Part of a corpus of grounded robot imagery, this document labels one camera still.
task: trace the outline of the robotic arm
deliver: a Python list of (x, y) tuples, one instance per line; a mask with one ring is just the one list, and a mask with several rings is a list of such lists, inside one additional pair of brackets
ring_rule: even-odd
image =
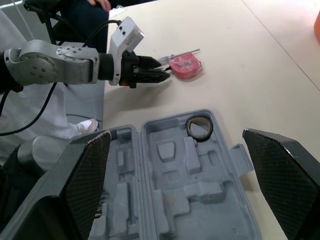
[(94, 84), (109, 80), (110, 85), (135, 88), (137, 83), (160, 83), (170, 74), (155, 69), (161, 64), (152, 57), (137, 56), (133, 50), (144, 34), (126, 17), (110, 39), (109, 53), (94, 48), (58, 46), (42, 40), (27, 42), (23, 48), (0, 53), (0, 70), (5, 81), (0, 94), (32, 84)]

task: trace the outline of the gray foam insert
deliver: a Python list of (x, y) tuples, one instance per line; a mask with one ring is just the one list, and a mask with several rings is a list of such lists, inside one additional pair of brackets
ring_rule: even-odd
[[(187, 136), (186, 122), (196, 116), (212, 120), (205, 142)], [(148, 121), (140, 133), (132, 126), (116, 131), (102, 193), (105, 209), (89, 239), (261, 239), (239, 179), (252, 170), (251, 162), (242, 145), (227, 149), (211, 111)]]

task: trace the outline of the person's hand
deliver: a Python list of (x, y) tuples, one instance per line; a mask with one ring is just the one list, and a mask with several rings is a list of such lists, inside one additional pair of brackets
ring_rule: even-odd
[(108, 13), (111, 10), (111, 4), (108, 0), (87, 0), (92, 6), (96, 6), (97, 3)]

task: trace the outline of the white table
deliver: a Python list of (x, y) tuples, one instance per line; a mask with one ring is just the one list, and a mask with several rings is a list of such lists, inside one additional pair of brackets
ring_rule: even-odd
[[(320, 92), (240, 0), (160, 0), (129, 7), (145, 33), (137, 55), (160, 58), (194, 49), (203, 64), (193, 82), (171, 77), (137, 89), (104, 94), (103, 127), (141, 125), (151, 119), (207, 108), (229, 147), (245, 144), (244, 128), (299, 141), (320, 160)], [(242, 178), (264, 240), (286, 239), (251, 172)]]
[(318, 0), (243, 0), (274, 39), (320, 89), (320, 43), (314, 24)]

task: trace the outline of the black cable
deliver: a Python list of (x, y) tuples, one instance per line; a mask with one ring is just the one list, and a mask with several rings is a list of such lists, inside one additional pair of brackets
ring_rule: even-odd
[(2, 98), (1, 98), (1, 102), (0, 102), (0, 117), (1, 117), (1, 114), (2, 114), (2, 110), (4, 109), (4, 106), (5, 106), (5, 101), (8, 97), (8, 94), (9, 94), (10, 91), (6, 91)]
[(91, 33), (91, 35), (87, 38), (87, 40), (85, 41), (85, 43), (83, 44), (82, 47), (86, 47), (89, 42), (95, 37), (95, 35), (101, 30), (103, 29), (105, 26), (107, 26), (108, 24), (117, 24), (118, 26), (122, 23), (122, 21), (120, 20), (108, 20), (103, 22), (99, 27), (97, 27), (93, 33)]
[(84, 119), (93, 119), (93, 117), (88, 117), (88, 116), (83, 116), (83, 115), (78, 115), (78, 114), (66, 114), (67, 116), (74, 116), (74, 117), (79, 117), (79, 118), (84, 118)]
[(52, 95), (52, 93), (53, 93), (54, 90), (55, 90), (56, 85), (57, 85), (56, 82), (52, 85), (52, 87), (51, 87), (51, 89), (50, 89), (50, 91), (49, 91), (49, 93), (48, 93), (48, 96), (46, 97), (46, 100), (45, 100), (45, 102), (44, 102), (44, 104), (43, 104), (40, 112), (39, 112), (38, 115), (35, 117), (35, 119), (32, 120), (32, 122), (30, 122), (28, 125), (20, 128), (20, 129), (17, 129), (17, 130), (14, 130), (14, 131), (2, 132), (2, 133), (0, 133), (0, 137), (20, 133), (20, 132), (22, 132), (23, 130), (26, 130), (27, 128), (29, 128), (29, 127), (31, 127), (33, 124), (35, 124), (35, 122), (41, 117), (42, 113), (43, 113), (44, 110), (46, 109), (46, 107), (47, 107), (47, 105), (48, 105), (48, 102), (49, 102), (49, 100), (50, 100), (50, 98), (51, 98), (51, 95)]

